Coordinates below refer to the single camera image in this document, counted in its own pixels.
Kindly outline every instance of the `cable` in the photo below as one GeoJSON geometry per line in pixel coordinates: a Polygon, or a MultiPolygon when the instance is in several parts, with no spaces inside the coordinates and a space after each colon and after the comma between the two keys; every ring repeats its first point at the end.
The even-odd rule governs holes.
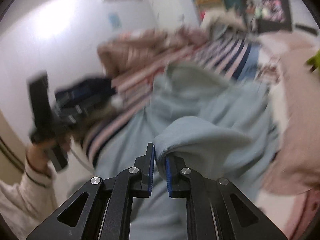
{"type": "Polygon", "coordinates": [[[72,155],[77,159],[77,161],[81,164],[82,167],[84,167],[87,171],[90,173],[94,173],[94,169],[90,168],[88,165],[86,165],[80,158],[79,156],[73,151],[73,149],[70,149],[72,155]]]}

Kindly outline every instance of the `blue gripper pad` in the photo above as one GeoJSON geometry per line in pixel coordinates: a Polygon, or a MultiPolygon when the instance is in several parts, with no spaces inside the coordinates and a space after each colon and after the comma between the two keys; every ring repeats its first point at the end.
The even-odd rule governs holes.
{"type": "Polygon", "coordinates": [[[170,171],[169,158],[165,159],[165,172],[167,175],[167,190],[169,193],[169,197],[172,196],[172,174],[170,171]]]}
{"type": "Polygon", "coordinates": [[[152,153],[151,153],[151,159],[150,159],[150,166],[149,166],[149,182],[148,182],[148,192],[149,196],[151,196],[152,192],[152,186],[153,186],[153,171],[155,168],[155,145],[152,145],[152,153]]]}

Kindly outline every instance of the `beige blanket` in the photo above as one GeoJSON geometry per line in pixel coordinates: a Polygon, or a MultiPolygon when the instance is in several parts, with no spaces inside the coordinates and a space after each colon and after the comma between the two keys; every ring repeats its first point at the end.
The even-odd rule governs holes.
{"type": "Polygon", "coordinates": [[[117,39],[100,44],[97,48],[107,76],[115,78],[127,72],[145,68],[166,55],[208,41],[208,34],[201,29],[181,27],[175,33],[147,30],[138,38],[117,39]]]}

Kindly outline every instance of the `silver screw head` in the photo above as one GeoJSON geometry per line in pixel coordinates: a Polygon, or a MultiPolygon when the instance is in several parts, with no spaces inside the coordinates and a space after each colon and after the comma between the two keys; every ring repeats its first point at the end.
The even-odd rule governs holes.
{"type": "Polygon", "coordinates": [[[90,180],[90,182],[92,183],[92,184],[99,184],[100,183],[100,181],[101,181],[101,179],[99,178],[99,177],[93,177],[91,180],[90,180]]]}
{"type": "Polygon", "coordinates": [[[132,173],[132,174],[136,174],[136,173],[139,172],[139,168],[137,168],[137,167],[131,167],[131,168],[129,169],[129,172],[132,173]]]}
{"type": "Polygon", "coordinates": [[[221,184],[221,185],[228,185],[228,183],[229,183],[229,180],[228,179],[226,179],[226,178],[220,178],[219,180],[219,183],[221,184]]]}
{"type": "Polygon", "coordinates": [[[191,169],[189,169],[189,168],[183,168],[183,169],[181,170],[181,172],[182,172],[183,174],[190,174],[190,173],[191,173],[191,169]]]}

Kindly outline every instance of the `person's hand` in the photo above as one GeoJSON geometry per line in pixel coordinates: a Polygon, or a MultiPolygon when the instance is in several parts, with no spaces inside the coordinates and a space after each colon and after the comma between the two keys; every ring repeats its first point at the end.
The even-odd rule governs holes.
{"type": "MultiPolygon", "coordinates": [[[[60,146],[65,150],[70,150],[70,138],[65,139],[60,146]]],[[[50,169],[48,168],[49,158],[45,153],[46,150],[55,146],[57,141],[55,139],[39,143],[39,144],[31,144],[26,152],[26,157],[30,167],[39,173],[43,173],[46,175],[50,175],[50,169]]]]}

